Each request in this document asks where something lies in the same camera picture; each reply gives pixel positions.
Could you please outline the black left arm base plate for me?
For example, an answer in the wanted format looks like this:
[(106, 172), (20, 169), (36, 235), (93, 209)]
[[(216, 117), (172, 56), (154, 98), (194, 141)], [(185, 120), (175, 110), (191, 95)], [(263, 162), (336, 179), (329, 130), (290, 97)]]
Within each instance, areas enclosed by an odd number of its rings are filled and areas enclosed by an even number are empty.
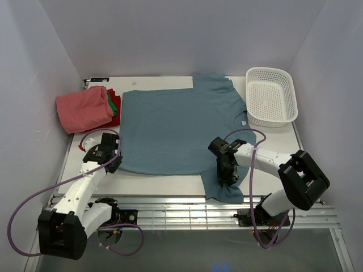
[(135, 209), (118, 209), (116, 211), (116, 224), (134, 224), (137, 225), (138, 210)]

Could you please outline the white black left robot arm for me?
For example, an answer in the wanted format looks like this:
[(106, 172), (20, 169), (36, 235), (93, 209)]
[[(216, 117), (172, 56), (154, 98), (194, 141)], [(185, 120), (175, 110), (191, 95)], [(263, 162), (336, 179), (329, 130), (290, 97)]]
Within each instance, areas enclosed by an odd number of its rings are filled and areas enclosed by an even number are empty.
[(88, 139), (83, 144), (86, 154), (76, 179), (63, 198), (38, 218), (41, 254), (72, 260), (82, 257), (88, 238), (101, 226), (115, 226), (120, 221), (117, 201), (113, 198), (90, 199), (98, 184), (115, 173), (121, 164), (118, 154), (120, 138), (103, 133), (101, 142)]

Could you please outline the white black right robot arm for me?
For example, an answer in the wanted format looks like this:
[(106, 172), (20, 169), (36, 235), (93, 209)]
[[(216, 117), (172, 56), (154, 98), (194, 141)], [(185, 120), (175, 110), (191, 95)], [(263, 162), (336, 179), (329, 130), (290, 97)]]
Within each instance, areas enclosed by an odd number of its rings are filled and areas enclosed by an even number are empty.
[(216, 157), (217, 181), (230, 189), (239, 179), (238, 167), (254, 167), (281, 180), (283, 189), (271, 193), (254, 208), (257, 224), (269, 225), (277, 216), (298, 208), (308, 211), (330, 187), (330, 181), (310, 154), (298, 150), (295, 154), (280, 154), (257, 149), (237, 139), (227, 143), (220, 137), (208, 146)]

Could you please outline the blue t shirt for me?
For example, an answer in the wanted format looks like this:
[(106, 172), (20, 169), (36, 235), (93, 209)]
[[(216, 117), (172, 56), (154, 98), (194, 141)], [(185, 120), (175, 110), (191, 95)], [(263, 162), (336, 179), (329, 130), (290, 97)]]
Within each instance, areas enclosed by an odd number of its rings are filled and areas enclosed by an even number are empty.
[(195, 74), (192, 81), (191, 88), (123, 94), (120, 169), (145, 175), (200, 175), (206, 198), (241, 203), (238, 184), (218, 183), (216, 157), (208, 147), (217, 137), (256, 142), (246, 104), (223, 75)]

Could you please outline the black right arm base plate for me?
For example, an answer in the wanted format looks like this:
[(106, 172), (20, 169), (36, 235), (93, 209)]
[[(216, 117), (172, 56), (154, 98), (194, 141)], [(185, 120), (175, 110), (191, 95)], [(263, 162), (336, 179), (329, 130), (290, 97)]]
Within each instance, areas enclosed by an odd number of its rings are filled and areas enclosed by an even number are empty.
[[(254, 209), (254, 214), (255, 214), (255, 223), (258, 227), (260, 226), (278, 227), (284, 220), (285, 216), (284, 212), (281, 212), (276, 216), (270, 216), (266, 212), (256, 209)], [(238, 209), (237, 212), (233, 215), (233, 218), (238, 220), (238, 226), (240, 227), (253, 226), (250, 208)]]

